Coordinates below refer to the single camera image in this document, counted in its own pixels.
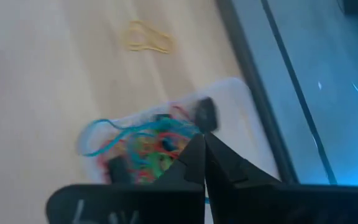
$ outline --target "wooden floor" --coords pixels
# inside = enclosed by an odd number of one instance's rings
[[[174,53],[127,51],[135,19],[171,34]],[[87,122],[238,75],[213,0],[0,0],[0,223],[45,223],[48,196],[86,181]]]

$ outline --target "light wood surface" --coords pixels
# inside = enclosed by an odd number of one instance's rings
[[[129,52],[129,21],[175,38],[171,55]],[[45,223],[48,196],[86,182],[75,139],[238,76],[213,0],[0,0],[0,223]]]

